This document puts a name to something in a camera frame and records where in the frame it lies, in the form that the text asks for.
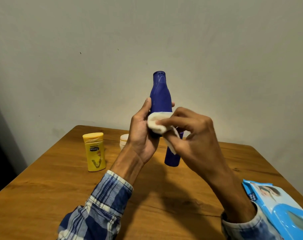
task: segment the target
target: shirt sleeve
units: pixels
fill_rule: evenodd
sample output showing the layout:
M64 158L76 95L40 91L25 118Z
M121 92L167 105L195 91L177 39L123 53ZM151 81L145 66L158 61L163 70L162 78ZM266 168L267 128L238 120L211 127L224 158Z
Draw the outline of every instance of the shirt sleeve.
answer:
M277 230L269 223L260 207L253 202L257 209L256 216L246 223L227 222L225 212L221 214L221 230L226 239L237 240L283 240Z
M58 240L115 239L133 187L108 170L95 187L85 206L68 213L58 228Z

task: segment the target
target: wooden table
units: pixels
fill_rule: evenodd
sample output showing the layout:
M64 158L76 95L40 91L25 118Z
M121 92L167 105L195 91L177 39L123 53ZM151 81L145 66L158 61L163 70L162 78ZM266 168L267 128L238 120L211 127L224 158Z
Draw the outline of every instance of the wooden table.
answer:
M104 133L107 168L88 172L82 135ZM61 219L83 205L120 152L126 130L78 125L0 192L0 239L55 239ZM253 147L220 143L240 178L271 182L303 208L297 192ZM166 146L142 169L117 239L223 239L222 206L210 187L183 161L164 165Z

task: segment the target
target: person's left hand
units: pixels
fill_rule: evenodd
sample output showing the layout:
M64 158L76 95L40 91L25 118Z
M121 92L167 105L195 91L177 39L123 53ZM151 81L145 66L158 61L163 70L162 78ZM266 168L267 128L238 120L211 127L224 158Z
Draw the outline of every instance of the person's left hand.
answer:
M132 117L129 129L129 137L126 146L132 149L146 164L157 150L159 137L153 138L148 132L147 117L151 108L151 98L148 97L142 108Z

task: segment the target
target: yellow bottle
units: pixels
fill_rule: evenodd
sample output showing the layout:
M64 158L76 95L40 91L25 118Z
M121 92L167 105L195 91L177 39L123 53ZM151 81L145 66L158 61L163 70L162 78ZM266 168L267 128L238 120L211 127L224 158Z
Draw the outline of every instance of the yellow bottle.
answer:
M85 142L88 171L95 172L106 168L104 133L89 133L83 135Z

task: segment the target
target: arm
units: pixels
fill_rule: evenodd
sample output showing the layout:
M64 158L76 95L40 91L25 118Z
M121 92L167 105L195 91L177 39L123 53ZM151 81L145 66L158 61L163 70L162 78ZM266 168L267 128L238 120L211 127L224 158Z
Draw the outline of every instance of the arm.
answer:
M147 116L151 99L132 117L129 138L110 170L87 199L67 214L58 228L58 239L115 239L120 230L120 218L133 192L142 167L155 153L159 138L149 136Z
M163 136L191 170L202 177L221 202L222 230L228 239L281 239L258 206L252 203L221 153L211 118L177 108L172 117L156 122L190 131L186 140L171 131Z

